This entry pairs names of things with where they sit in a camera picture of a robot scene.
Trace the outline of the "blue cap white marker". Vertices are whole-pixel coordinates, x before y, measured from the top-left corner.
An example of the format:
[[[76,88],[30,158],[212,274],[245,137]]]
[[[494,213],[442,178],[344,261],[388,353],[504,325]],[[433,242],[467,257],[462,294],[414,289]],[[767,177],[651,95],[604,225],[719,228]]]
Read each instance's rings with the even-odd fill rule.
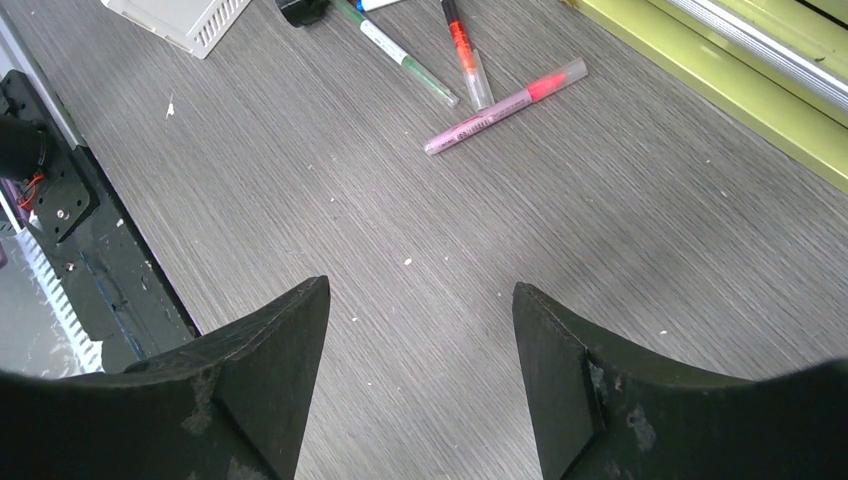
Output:
[[[354,0],[353,5],[359,12],[366,13],[401,1],[402,0]]]

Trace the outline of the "pink highlighter pen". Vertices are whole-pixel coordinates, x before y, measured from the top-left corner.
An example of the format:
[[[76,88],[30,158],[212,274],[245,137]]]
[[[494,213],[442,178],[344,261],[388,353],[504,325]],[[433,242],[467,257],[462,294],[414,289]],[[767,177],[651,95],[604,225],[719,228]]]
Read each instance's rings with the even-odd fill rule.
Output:
[[[587,75],[586,62],[582,58],[577,58],[558,70],[529,83],[522,90],[495,103],[493,106],[483,109],[474,116],[431,138],[424,145],[424,152],[428,156],[439,154],[530,105],[550,97]]]

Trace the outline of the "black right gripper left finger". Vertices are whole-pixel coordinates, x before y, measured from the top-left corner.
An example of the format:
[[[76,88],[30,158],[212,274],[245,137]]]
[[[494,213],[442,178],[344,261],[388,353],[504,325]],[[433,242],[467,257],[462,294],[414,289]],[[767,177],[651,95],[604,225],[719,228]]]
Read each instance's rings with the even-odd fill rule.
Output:
[[[330,282],[121,373],[1,376],[5,479],[291,479],[327,331]]]

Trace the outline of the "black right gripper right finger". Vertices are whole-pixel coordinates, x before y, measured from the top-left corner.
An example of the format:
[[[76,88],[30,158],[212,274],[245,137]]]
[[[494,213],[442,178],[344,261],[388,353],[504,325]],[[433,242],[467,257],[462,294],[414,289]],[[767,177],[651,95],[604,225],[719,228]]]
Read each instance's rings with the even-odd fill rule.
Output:
[[[765,380],[670,359],[529,283],[512,316],[546,479],[843,479],[847,363]]]

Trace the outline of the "orange red marker pen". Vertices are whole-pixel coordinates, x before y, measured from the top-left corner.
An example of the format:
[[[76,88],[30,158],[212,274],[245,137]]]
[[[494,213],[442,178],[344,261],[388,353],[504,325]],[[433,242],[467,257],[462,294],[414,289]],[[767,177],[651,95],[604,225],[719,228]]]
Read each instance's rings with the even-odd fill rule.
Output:
[[[472,47],[457,4],[454,0],[441,0],[440,4],[457,51],[461,71],[474,110],[481,111],[489,108],[494,105],[491,87],[479,52]]]

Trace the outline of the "red black stamp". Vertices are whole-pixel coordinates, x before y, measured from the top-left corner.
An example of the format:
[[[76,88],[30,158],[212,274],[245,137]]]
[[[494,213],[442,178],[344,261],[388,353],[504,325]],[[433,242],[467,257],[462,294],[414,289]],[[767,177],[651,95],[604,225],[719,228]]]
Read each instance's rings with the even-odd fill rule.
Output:
[[[285,20],[295,28],[320,21],[329,5],[328,0],[275,0],[274,3]]]

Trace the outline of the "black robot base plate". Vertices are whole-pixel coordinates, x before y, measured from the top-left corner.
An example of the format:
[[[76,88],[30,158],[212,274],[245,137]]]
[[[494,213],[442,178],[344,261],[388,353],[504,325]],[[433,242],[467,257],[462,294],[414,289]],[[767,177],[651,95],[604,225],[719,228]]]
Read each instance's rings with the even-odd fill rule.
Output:
[[[121,371],[197,329],[91,150],[71,145],[32,78],[1,80],[1,179],[21,243],[80,371]]]

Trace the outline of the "green metal drawer cabinet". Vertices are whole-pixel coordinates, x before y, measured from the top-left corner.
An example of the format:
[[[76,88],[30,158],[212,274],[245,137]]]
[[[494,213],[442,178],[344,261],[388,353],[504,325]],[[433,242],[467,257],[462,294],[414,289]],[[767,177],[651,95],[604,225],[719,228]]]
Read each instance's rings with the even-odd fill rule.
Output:
[[[570,5],[847,189],[847,34],[835,25],[789,1]]]

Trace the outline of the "white plastic file rack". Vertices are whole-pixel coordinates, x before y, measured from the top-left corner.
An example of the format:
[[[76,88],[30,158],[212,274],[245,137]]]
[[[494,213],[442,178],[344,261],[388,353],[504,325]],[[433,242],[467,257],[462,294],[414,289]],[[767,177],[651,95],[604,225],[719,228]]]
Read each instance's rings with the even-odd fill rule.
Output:
[[[102,0],[112,12],[205,59],[250,0]]]

